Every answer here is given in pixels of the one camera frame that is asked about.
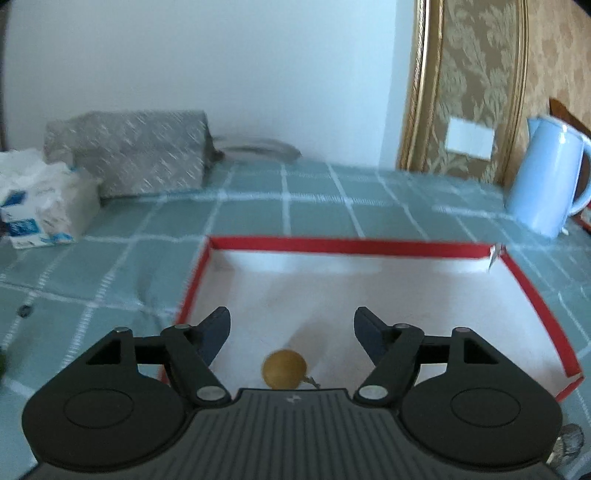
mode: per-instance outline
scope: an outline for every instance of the teal checkered tablecloth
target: teal checkered tablecloth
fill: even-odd
[[[574,223],[549,241],[516,223],[493,186],[300,160],[225,161],[199,192],[111,200],[77,244],[15,251],[0,242],[0,478],[34,464],[20,426],[37,389],[115,326],[156,335],[178,312],[205,235],[500,242],[591,370],[591,238]],[[23,304],[30,317],[16,315]],[[145,367],[155,375],[154,367]],[[591,384],[563,403],[591,439]],[[591,471],[591,449],[566,478]]]

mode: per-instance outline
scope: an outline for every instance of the kettle lid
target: kettle lid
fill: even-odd
[[[547,122],[550,122],[551,124],[557,125],[558,127],[560,127],[562,129],[562,131],[564,133],[568,132],[572,135],[575,135],[575,136],[579,137],[579,139],[581,141],[584,141],[584,139],[586,138],[585,134],[582,134],[575,127],[569,125],[568,123],[564,122],[560,118],[556,118],[555,116],[551,116],[551,115],[539,115],[536,118],[538,118],[539,120],[545,120]]]

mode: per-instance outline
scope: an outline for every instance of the gold picture frame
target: gold picture frame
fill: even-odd
[[[410,85],[398,153],[398,168],[423,169],[433,122],[443,41],[443,1],[415,0]]]
[[[502,183],[515,143],[525,92],[528,57],[527,0],[514,0],[517,13],[517,48],[514,72],[508,91],[505,119],[496,130],[500,144],[495,157],[501,159],[495,181]],[[398,150],[397,166],[402,170],[424,171],[427,147],[433,127],[438,100],[438,85],[444,44],[445,0],[416,0],[414,51],[411,54],[411,75]]]

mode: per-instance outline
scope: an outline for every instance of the white wall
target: white wall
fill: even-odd
[[[412,15],[402,21],[396,9],[396,0],[13,0],[8,144],[40,147],[49,119],[92,109],[201,108],[213,135],[377,166],[387,118],[392,130],[404,110],[391,90],[404,100],[408,77],[408,59],[392,55]]]

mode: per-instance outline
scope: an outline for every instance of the gray object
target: gray object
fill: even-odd
[[[215,150],[202,111],[90,112],[47,124],[46,162],[83,167],[101,197],[199,189]]]
[[[430,456],[384,408],[363,408],[344,390],[244,390],[225,408],[200,410],[183,436],[142,465],[111,473],[46,463],[27,480],[197,479],[558,480],[537,463],[516,471],[463,469]]]
[[[579,456],[584,443],[581,427],[574,423],[564,425],[546,463],[554,469],[567,465]]]

